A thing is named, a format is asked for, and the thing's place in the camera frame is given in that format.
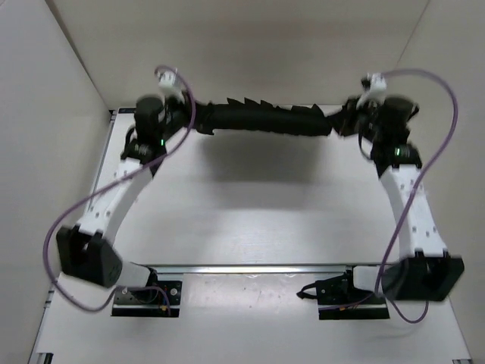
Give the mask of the black pleated skirt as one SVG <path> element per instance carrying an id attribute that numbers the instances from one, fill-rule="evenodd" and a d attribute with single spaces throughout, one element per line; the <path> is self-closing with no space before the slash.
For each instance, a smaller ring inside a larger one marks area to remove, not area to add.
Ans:
<path id="1" fill-rule="evenodd" d="M 331 133 L 339 114 L 326 115 L 318 105 L 272 105 L 264 100 L 245 98 L 242 102 L 196 104 L 195 126 L 198 132 L 212 135 L 215 130 L 244 130 L 291 136 L 321 137 Z"/>

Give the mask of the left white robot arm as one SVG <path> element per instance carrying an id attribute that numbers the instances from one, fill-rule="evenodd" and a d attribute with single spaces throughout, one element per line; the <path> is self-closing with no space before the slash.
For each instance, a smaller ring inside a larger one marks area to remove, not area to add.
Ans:
<path id="1" fill-rule="evenodd" d="M 158 295 L 150 267 L 123 260 L 113 247 L 117 231 L 138 195 L 169 153 L 165 143 L 180 129 L 200 129 L 210 105 L 183 94 L 141 98 L 126 133 L 116 179 L 93 193 L 91 206 L 73 227 L 61 227 L 56 243 L 61 271 L 104 288 L 125 287 L 143 302 Z"/>

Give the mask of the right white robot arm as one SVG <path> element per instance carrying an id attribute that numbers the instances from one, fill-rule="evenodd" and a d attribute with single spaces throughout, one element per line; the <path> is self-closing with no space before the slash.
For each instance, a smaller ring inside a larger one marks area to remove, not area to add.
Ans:
<path id="1" fill-rule="evenodd" d="M 433 219 L 423 185 L 427 168 L 409 141 L 409 121 L 417 104 L 401 96 L 382 102 L 349 99 L 335 126 L 342 137 L 356 135 L 371 143 L 367 156 L 390 201 L 396 227 L 377 266 L 357 265 L 339 286 L 347 303 L 367 292 L 392 301 L 441 302 L 465 270 L 461 256 L 452 255 Z"/>

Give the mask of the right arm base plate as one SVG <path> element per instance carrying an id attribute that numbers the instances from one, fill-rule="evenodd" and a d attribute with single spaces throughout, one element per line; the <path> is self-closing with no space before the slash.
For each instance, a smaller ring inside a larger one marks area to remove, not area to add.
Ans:
<path id="1" fill-rule="evenodd" d="M 384 298 L 356 288 L 350 270 L 317 279 L 296 293 L 302 300 L 316 300 L 320 321 L 390 319 Z"/>

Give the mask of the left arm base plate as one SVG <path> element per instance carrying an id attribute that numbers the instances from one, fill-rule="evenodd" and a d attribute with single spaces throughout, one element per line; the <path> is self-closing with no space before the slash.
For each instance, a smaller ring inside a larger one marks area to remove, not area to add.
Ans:
<path id="1" fill-rule="evenodd" d="M 121 318 L 178 318 L 183 292 L 182 275 L 159 275 L 152 285 L 159 290 L 116 293 L 111 306 L 111 316 Z"/>

